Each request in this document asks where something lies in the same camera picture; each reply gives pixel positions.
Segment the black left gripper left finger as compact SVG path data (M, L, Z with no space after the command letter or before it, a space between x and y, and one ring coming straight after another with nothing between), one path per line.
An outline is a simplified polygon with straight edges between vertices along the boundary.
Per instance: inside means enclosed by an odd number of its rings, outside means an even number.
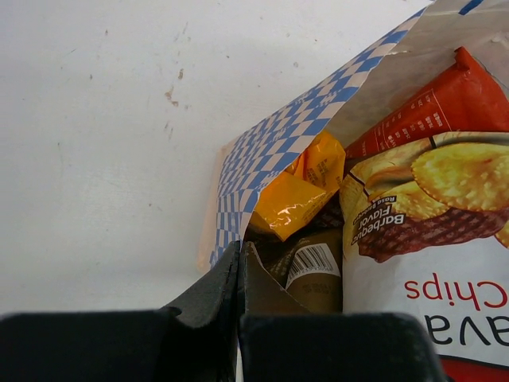
M156 310L1 318L3 381L233 381L240 243Z

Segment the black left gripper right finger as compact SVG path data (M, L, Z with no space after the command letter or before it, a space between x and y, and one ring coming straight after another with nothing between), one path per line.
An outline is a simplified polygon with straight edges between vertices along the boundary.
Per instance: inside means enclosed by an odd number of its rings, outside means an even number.
M424 328L407 314L312 314L263 267L239 256L245 381L443 381Z

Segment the light blue cassava chips bag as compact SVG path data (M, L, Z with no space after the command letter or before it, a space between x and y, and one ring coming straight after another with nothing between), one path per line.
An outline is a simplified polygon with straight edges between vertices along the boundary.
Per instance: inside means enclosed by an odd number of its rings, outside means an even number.
M305 229L285 241L253 233L248 241L269 275L308 311L342 311L341 229Z

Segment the yellow snack bag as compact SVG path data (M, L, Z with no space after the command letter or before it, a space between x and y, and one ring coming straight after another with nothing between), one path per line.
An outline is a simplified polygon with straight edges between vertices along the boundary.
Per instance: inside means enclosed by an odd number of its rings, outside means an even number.
M339 190L346 153L322 131L261 193L250 224L285 241L306 226Z

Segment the Chuba cassava chips bag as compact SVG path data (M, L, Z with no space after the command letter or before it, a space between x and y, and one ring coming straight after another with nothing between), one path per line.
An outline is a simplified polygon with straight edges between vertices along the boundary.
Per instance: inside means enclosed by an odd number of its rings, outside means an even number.
M508 135L446 132L349 162L343 310L420 321L452 381L508 378Z

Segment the blue checkered paper bag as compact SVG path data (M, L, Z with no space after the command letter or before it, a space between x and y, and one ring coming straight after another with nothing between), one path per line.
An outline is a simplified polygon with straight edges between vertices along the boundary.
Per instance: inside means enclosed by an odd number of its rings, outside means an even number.
M465 47L508 86L508 4L436 1L405 20L272 115L223 146L197 266L208 271L242 239L262 190L322 130L347 146L453 62Z

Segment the red Lerna snack bag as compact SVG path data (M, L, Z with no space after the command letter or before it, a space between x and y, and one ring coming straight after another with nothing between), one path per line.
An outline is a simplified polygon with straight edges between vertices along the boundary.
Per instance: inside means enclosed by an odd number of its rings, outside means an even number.
M508 100L492 76L460 47L455 63L346 148L348 159L448 131L508 131Z

